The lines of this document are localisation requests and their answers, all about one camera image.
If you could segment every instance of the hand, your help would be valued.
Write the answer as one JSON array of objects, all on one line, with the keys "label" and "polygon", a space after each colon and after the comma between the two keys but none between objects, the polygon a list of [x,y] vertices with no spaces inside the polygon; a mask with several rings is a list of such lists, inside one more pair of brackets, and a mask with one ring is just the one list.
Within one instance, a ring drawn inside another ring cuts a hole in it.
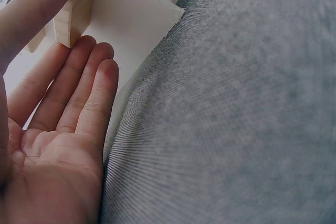
[{"label": "hand", "polygon": [[98,220],[118,85],[112,47],[91,37],[72,50],[56,43],[8,101],[4,86],[8,64],[66,1],[13,0],[0,11],[0,223]]}]

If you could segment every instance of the light wood piece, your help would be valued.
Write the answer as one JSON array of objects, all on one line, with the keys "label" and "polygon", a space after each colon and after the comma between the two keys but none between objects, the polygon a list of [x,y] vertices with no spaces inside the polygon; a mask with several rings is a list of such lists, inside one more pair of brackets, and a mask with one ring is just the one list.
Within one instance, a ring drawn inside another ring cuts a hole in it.
[{"label": "light wood piece", "polygon": [[54,18],[56,40],[72,48],[90,24],[95,0],[69,0]]},{"label": "light wood piece", "polygon": [[26,45],[25,49],[28,52],[35,52],[36,48],[41,44],[45,36],[45,28],[42,28],[42,30]]}]

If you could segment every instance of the skin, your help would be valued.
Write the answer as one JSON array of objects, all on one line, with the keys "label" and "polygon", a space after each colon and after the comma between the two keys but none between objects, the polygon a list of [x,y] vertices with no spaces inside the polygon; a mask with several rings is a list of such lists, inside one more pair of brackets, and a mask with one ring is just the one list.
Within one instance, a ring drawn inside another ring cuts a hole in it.
[{"label": "skin", "polygon": [[0,11],[0,223],[98,222],[113,48],[88,36],[72,49],[55,43],[10,95],[4,85],[8,64],[66,1],[13,0]]}]

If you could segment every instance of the gray knit fabric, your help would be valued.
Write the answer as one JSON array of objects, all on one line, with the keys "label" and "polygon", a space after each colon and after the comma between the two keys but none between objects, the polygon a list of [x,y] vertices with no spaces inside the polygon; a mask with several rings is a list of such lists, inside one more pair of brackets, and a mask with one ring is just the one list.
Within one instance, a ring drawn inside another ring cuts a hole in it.
[{"label": "gray knit fabric", "polygon": [[101,222],[336,223],[336,0],[180,0],[129,84]]}]

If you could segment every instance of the white foam board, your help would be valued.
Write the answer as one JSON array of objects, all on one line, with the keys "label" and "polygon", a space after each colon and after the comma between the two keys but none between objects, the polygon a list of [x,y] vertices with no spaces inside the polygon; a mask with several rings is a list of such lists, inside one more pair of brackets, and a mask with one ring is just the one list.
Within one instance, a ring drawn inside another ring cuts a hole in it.
[{"label": "white foam board", "polygon": [[[108,42],[115,49],[120,68],[119,89],[139,65],[181,19],[183,10],[167,0],[96,0],[86,35],[97,42]],[[46,27],[46,38],[31,54],[22,51],[10,64],[5,75],[7,92],[36,63],[55,41],[52,22]]]}]

